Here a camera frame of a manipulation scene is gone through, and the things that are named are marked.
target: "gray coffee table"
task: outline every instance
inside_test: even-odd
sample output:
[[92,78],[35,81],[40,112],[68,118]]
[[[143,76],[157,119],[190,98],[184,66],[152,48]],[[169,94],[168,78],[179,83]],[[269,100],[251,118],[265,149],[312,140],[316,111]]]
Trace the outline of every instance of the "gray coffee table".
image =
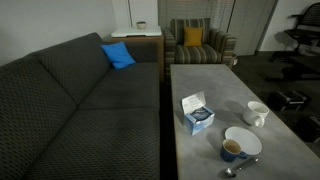
[[[253,132],[262,143],[257,164],[237,179],[318,179],[320,159],[273,113],[263,128],[242,119],[248,101],[261,100],[225,65],[171,65],[172,102],[179,179],[223,179],[223,171],[244,162],[224,162],[220,148],[231,126]],[[181,99],[204,91],[207,106],[215,113],[213,124],[191,136],[183,126]]]

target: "couch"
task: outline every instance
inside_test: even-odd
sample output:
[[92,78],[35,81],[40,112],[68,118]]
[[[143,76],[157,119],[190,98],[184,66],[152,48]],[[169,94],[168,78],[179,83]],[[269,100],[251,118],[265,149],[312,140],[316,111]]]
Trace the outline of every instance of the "couch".
[[156,44],[114,69],[97,33],[0,67],[0,179],[159,179]]
[[[201,46],[184,46],[184,28],[203,28]],[[210,27],[210,18],[172,19],[164,34],[165,79],[170,82],[171,64],[226,64],[230,68],[235,59],[236,38]]]

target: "dark gray couch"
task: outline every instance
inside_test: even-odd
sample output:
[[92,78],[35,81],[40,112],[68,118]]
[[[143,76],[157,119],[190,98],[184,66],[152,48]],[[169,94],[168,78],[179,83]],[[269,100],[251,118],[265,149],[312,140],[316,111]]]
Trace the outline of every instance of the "dark gray couch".
[[156,44],[115,70],[92,33],[0,67],[0,179],[159,179]]

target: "throw pillow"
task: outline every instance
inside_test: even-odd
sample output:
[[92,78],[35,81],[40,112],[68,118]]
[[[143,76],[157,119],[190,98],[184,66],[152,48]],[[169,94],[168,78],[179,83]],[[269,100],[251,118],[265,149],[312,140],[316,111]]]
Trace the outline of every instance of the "throw pillow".
[[203,28],[184,28],[184,46],[201,46]]
[[128,53],[126,45],[122,41],[110,45],[101,45],[101,48],[116,69],[121,69],[136,63]]

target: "spoon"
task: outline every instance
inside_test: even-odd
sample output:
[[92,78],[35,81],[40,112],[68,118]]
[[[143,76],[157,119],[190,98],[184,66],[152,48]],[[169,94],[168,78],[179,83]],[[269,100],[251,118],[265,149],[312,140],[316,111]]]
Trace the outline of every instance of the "spoon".
[[224,174],[226,175],[226,177],[228,178],[233,178],[237,176],[237,173],[240,172],[242,169],[249,167],[251,165],[253,165],[254,163],[256,163],[258,161],[257,158],[252,157],[249,160],[247,160],[246,162],[244,162],[243,164],[240,164],[238,166],[238,168],[236,169],[232,169],[232,168],[228,168],[226,169],[226,171],[224,172]]

